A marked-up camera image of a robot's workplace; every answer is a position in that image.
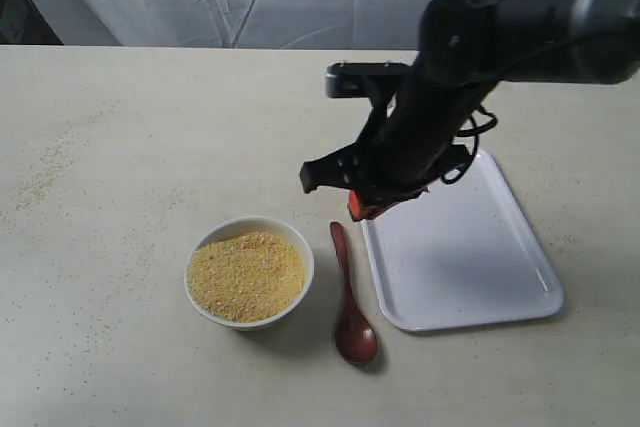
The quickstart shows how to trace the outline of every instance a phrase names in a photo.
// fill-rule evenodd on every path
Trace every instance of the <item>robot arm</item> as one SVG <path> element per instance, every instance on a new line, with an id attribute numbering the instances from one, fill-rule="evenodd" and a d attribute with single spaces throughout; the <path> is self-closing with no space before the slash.
<path id="1" fill-rule="evenodd" d="M 464 175 L 497 124 L 482 101 L 500 81 L 616 84 L 639 61 L 640 0 L 432 0 L 411 66 L 329 67 L 328 95 L 368 97 L 372 110 L 353 144 L 303 164 L 304 191 L 348 189 L 352 218 L 375 218 Z M 456 137 L 474 137 L 472 152 Z"/>

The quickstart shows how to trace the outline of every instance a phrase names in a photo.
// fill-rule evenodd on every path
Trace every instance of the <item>plastic tray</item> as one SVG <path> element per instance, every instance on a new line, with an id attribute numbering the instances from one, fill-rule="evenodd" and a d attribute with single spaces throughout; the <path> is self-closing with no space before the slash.
<path id="1" fill-rule="evenodd" d="M 363 222 L 380 307 L 402 330 L 550 316 L 562 286 L 495 161 Z"/>

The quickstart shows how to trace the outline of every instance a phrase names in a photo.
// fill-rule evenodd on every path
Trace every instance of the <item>table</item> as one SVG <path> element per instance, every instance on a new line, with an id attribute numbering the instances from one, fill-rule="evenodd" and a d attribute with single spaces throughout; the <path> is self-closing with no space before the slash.
<path id="1" fill-rule="evenodd" d="M 380 313 L 345 193 L 302 193 L 304 160 L 350 143 L 363 100 L 324 97 L 342 59 L 400 52 L 0 47 L 0 425 L 635 425 L 640 416 L 640 81 L 501 85 L 482 138 L 567 295 L 553 319 L 409 335 Z M 309 297 L 257 333 L 189 304 L 216 224 L 290 222 Z M 331 344 L 347 226 L 382 355 Z"/>

